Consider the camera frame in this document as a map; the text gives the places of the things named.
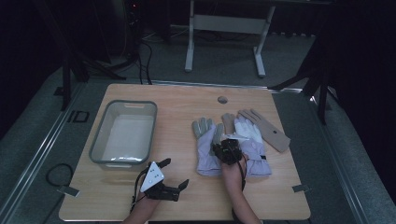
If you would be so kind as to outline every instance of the plastic container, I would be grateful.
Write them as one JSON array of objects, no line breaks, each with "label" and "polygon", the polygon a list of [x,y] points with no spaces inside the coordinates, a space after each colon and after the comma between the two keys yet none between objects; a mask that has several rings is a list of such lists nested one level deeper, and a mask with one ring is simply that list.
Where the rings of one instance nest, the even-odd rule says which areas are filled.
[{"label": "plastic container", "polygon": [[90,149],[103,168],[143,170],[151,151],[157,105],[151,101],[112,101],[106,106]]}]

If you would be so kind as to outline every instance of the person's right hand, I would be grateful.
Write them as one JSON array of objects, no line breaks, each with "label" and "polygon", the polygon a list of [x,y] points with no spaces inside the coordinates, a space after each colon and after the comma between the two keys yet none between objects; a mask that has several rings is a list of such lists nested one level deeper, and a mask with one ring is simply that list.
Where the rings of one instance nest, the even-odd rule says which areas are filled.
[{"label": "person's right hand", "polygon": [[242,175],[237,162],[231,165],[224,162],[221,163],[223,182],[229,194],[242,192],[242,176],[245,176],[247,160],[248,155],[244,153],[243,158],[239,161],[244,172]]}]

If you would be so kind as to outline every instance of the gray carpet floor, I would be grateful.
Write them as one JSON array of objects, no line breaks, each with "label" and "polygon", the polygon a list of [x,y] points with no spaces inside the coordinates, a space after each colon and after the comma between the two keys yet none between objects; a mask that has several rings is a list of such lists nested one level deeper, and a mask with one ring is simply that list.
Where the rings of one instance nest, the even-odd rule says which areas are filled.
[{"label": "gray carpet floor", "polygon": [[[171,43],[162,42],[156,35],[144,38],[150,48],[146,45],[140,47],[142,64],[149,62],[149,75],[154,85],[177,82],[194,85],[272,86],[296,75],[315,40],[314,37],[305,36],[286,38],[283,35],[269,35],[262,53],[267,76],[261,78],[257,76],[252,53],[252,47],[258,42],[257,36],[241,38],[240,35],[223,34],[233,40],[219,42],[211,40],[212,34],[197,33],[193,69],[190,73],[185,73],[188,38],[179,32],[177,29]],[[127,77],[127,80],[117,82],[139,83],[139,66],[136,64],[117,73]],[[68,112],[60,112],[62,97],[53,95],[55,89],[62,85],[60,69],[43,84],[22,116],[2,139],[0,202],[6,202],[29,161],[41,144],[49,141],[46,136],[52,125],[59,122],[59,117],[69,118],[70,114],[67,113],[71,111],[90,114],[85,123],[69,120],[61,122],[62,129],[51,142],[39,169],[32,174],[34,179],[30,188],[24,192],[24,197],[21,197],[20,203],[12,211],[9,223],[64,223],[58,218],[63,195],[46,181],[46,175],[59,163],[76,167],[106,87],[114,82],[116,81],[103,76],[92,76],[87,83],[73,82],[74,90],[79,92]],[[322,125],[316,116],[314,102],[298,91],[305,82],[302,80],[291,85],[288,90],[273,94],[285,133],[292,139],[290,150],[299,176],[302,183],[311,188],[306,193],[311,218],[290,223],[394,223],[394,204],[390,202],[347,115],[330,98],[326,110],[327,125]],[[69,173],[61,168],[55,171],[53,178],[57,183],[67,182],[70,178]],[[346,189],[346,186],[353,186],[353,189]],[[359,204],[349,200],[350,192],[357,196]],[[356,210],[361,210],[363,215],[360,212],[357,214]],[[264,223],[288,222],[264,220]]]}]

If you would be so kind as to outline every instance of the white metal table leg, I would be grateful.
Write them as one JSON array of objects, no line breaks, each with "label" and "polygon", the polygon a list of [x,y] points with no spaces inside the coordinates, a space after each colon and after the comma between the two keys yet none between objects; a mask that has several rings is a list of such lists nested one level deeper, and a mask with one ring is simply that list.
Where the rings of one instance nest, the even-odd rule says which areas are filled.
[{"label": "white metal table leg", "polygon": [[254,58],[256,60],[257,72],[259,77],[265,77],[265,70],[262,62],[262,46],[264,45],[265,37],[267,37],[268,35],[268,30],[271,25],[271,19],[274,15],[274,11],[275,11],[275,7],[270,7],[268,11],[267,19],[265,20],[265,24],[262,28],[260,43],[257,47],[253,48]]},{"label": "white metal table leg", "polygon": [[189,25],[189,46],[187,48],[186,72],[192,71],[192,60],[194,56],[194,1],[190,1],[190,25]]}]

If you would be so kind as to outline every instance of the dark background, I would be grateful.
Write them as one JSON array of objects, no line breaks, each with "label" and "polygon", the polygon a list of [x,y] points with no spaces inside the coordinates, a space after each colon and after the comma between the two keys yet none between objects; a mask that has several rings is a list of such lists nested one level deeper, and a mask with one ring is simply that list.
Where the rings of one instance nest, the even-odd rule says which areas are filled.
[{"label": "dark background", "polygon": [[[143,18],[164,39],[169,39],[168,24],[188,24],[189,1],[147,2],[142,11]],[[396,83],[396,3],[391,0],[367,0],[338,1],[338,4],[337,7],[326,9],[307,5],[279,6],[276,8],[270,31],[285,33],[287,36],[317,35],[316,41],[320,41],[322,45],[312,49],[311,55],[320,55],[331,50],[331,53],[318,57],[318,60],[332,60],[331,85],[336,89],[342,107],[395,202],[396,95],[393,87]],[[197,5],[196,11],[210,12],[211,6],[211,3],[203,2]],[[248,14],[264,18],[265,15],[260,13],[261,7],[265,6],[236,7],[233,4],[220,4],[217,12],[230,16]],[[71,18],[79,21],[78,12],[72,7],[69,9],[73,11]],[[93,26],[82,23],[78,26],[90,27],[93,29],[92,33],[85,30],[86,32],[76,33],[80,35],[74,38],[80,48],[88,48],[87,54],[104,54],[106,57],[119,52],[120,48],[114,40],[119,36],[117,32],[107,30],[112,26],[105,25],[105,21],[108,21],[106,11],[99,9],[99,14],[99,21],[94,20],[99,23]],[[92,36],[83,35],[94,34],[100,29],[103,39],[92,40]],[[105,47],[101,46],[101,41],[105,41]],[[320,63],[318,60],[312,60],[312,65]],[[44,80],[61,66],[61,61],[60,48],[33,1],[1,1],[1,137],[12,126]]]}]

